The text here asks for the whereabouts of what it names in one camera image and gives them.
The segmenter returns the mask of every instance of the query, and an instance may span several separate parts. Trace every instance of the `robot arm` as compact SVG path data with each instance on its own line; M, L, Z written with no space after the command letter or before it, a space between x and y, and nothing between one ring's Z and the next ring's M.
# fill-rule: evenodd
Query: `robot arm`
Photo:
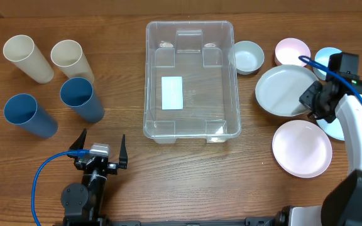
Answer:
M331 56L328 69L356 86L362 97L362 80L357 74L358 55ZM362 225L362 105L339 81L329 74L327 83L314 82L300 102L315 119L331 123L338 118L343 129L349 160L349 175L324 200L322 206L291 208L285 225L355 226Z
M362 170L362 106L355 96L345 94L335 113L343 129L349 174L354 170Z
M83 149L86 129L69 147L70 150ZM126 169L128 154L125 147L125 135L121 141L119 163L109 162L110 146L94 143L88 154L82 158L74 158L74 165L84 172L82 183L68 185L61 194L61 204L65 209L65 217L59 226L108 226L110 220L101 215L104 185L108 175L117 175L118 169Z

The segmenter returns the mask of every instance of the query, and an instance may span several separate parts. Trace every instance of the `clear plastic bin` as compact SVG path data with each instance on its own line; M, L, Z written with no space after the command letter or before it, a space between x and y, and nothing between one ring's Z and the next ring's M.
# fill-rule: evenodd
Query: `clear plastic bin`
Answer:
M146 28L143 132L222 143L241 132L234 31L228 21L154 21Z

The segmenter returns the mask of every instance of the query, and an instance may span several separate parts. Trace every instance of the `plastic cup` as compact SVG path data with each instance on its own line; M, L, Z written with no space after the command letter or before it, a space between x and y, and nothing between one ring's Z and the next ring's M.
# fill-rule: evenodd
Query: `plastic cup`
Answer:
M241 75L257 71L265 61L262 48L252 41L240 41L234 45L236 52L236 69Z
M329 58L331 57L331 55L335 54L335 53L341 53L342 51L334 48L334 47L325 47L320 49L317 54L315 55L315 61L322 64L323 66L328 66L329 64ZM326 72L319 70L318 68L313 68L315 75L321 79L321 80L325 80L326 79Z
M82 47L74 40L63 40L51 50L51 60L68 78L82 77L94 83L94 75Z
M309 47L296 38L285 38L280 41L275 49L275 63L277 65L297 65L304 67L306 63L299 56L311 57Z
M52 137L58 129L54 118L30 94L11 97L5 104L4 116L15 126L44 138Z
M47 83L54 71L35 42L27 35L16 35L5 42L4 57L38 83Z
M75 77L66 81L60 91L61 100L90 123L104 117L104 108L92 84L85 78Z

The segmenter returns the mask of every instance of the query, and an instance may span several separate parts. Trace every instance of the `white bowl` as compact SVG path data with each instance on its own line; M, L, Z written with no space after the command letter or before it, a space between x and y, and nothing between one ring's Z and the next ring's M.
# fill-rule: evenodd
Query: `white bowl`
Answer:
M259 69L265 61L265 54L260 46L252 41L240 41L234 45L237 72L249 75Z
M280 65L265 72L255 87L259 105L276 116L292 117L307 109L300 96L317 81L310 70L296 65Z
M320 49L317 54L315 55L315 61L320 63L321 65L327 67L329 64L329 58L331 55L335 53L341 53L340 49L334 47L325 47ZM314 73L318 76L319 79L325 80L326 79L326 72L319 70L318 68L314 68Z

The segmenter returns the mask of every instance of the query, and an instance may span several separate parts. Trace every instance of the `wooden table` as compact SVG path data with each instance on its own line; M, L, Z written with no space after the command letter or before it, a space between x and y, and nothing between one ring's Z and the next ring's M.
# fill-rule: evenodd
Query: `wooden table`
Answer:
M224 144L180 140L157 145L145 137L145 28L156 20L228 20L236 41L251 40L265 51L258 75L239 76L242 133ZM54 67L54 79L39 85L4 59L6 40L31 36L50 61L60 40L78 41L94 71L94 84L106 109L104 119L88 124L60 100L66 76ZM266 114L255 102L261 74L272 67L273 50L283 38L304 40L312 54L325 46L360 54L362 76L362 13L207 14L191 16L118 16L49 19L0 19L0 225L34 225L30 191L39 165L65 151L88 128L86 147L111 145L118 158L126 134L129 165L106 183L103 212L112 220L212 220L274 215L285 205L320 205L346 177L344 143L331 139L333 160L327 171L303 180L279 167L272 155L273 133L292 120ZM41 139L4 120L3 107L14 94L29 93L56 118L58 132ZM306 119L306 116L293 119ZM80 182L72 160L59 158L41 173L36 192L40 221L62 220L61 191Z

